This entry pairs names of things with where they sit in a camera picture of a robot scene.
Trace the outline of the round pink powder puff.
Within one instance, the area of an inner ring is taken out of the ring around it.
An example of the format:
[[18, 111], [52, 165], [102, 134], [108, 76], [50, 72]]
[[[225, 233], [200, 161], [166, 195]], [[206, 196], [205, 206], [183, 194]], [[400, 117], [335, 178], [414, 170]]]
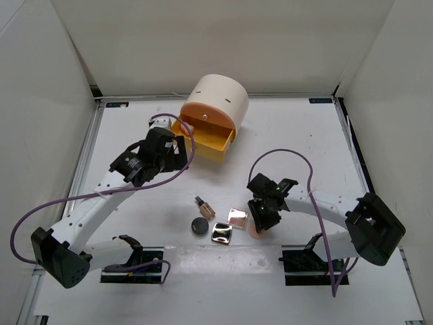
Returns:
[[256, 226], [254, 224], [250, 224], [248, 226], [248, 233], [253, 239], [257, 239], [257, 240], [260, 240], [266, 235], [266, 231], [257, 232]]

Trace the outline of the yellow drawer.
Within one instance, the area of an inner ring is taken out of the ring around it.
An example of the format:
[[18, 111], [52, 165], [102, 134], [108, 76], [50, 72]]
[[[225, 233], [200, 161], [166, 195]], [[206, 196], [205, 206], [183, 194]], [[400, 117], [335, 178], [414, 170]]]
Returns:
[[195, 154], [222, 163], [235, 139], [235, 129], [213, 125], [204, 121], [186, 122], [195, 141]]

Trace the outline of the orange drawer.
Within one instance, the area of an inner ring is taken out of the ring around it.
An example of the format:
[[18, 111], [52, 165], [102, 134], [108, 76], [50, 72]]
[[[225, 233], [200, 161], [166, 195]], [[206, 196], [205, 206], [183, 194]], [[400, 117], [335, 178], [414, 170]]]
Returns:
[[184, 104], [180, 110], [180, 117], [194, 127], [208, 123], [227, 129], [235, 129], [235, 123], [228, 114], [214, 106], [200, 102]]

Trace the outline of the cream drawer organizer shell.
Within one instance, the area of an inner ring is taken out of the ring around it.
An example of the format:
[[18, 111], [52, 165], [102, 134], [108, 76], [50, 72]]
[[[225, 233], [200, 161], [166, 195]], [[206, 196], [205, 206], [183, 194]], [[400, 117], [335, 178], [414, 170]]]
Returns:
[[248, 94], [244, 87], [236, 80], [219, 74], [203, 76], [184, 104], [188, 102], [200, 102], [222, 110], [235, 123], [236, 133], [249, 106]]

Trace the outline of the beige makeup sponge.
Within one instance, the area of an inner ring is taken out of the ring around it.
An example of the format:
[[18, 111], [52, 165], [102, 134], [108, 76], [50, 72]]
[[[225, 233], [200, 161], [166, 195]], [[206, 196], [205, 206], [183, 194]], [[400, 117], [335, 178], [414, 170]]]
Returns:
[[188, 124], [188, 123], [181, 123], [180, 124], [180, 130], [182, 131], [182, 133], [184, 133], [185, 135], [189, 135], [190, 133], [194, 132], [194, 126]]

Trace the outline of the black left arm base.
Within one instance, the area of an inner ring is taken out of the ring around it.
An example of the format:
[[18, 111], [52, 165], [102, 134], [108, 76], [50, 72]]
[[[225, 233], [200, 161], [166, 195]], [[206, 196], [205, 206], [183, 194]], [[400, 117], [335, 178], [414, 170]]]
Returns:
[[163, 285], [171, 271], [169, 261], [163, 259], [162, 249], [146, 249], [138, 240], [121, 235], [120, 239], [132, 249], [131, 256], [123, 264], [109, 265], [102, 269], [100, 282], [106, 284], [159, 284]]

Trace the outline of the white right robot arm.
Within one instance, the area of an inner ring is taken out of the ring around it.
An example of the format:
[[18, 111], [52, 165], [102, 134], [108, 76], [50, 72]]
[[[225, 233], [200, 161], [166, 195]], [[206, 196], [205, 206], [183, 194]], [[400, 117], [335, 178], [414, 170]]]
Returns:
[[329, 259], [362, 258], [385, 266], [406, 229], [383, 200], [374, 193], [361, 198], [345, 198], [324, 192], [309, 194], [297, 181], [284, 178], [279, 183], [262, 173], [247, 188], [253, 194], [248, 207], [258, 233], [281, 220], [281, 211], [314, 215], [340, 226], [335, 234], [317, 234], [301, 251], [299, 263], [318, 271]]

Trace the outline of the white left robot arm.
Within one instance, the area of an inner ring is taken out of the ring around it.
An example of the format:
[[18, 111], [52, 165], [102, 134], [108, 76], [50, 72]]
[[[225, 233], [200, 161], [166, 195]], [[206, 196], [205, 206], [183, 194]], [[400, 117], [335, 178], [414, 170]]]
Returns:
[[150, 129], [144, 140], [130, 145], [111, 164], [90, 198], [48, 230], [37, 228], [31, 242], [37, 263], [64, 288], [76, 286], [90, 271], [128, 273], [154, 264], [143, 247], [128, 235], [89, 244], [99, 226], [136, 188], [159, 173], [187, 168], [185, 138], [167, 129]]

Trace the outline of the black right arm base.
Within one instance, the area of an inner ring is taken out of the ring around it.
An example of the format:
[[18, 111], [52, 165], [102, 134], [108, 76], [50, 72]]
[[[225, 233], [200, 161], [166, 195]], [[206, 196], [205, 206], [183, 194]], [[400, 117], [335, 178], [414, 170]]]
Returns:
[[331, 277], [327, 261], [313, 252], [321, 234], [313, 236], [304, 248], [287, 246], [278, 261], [283, 265], [286, 286], [330, 286]]

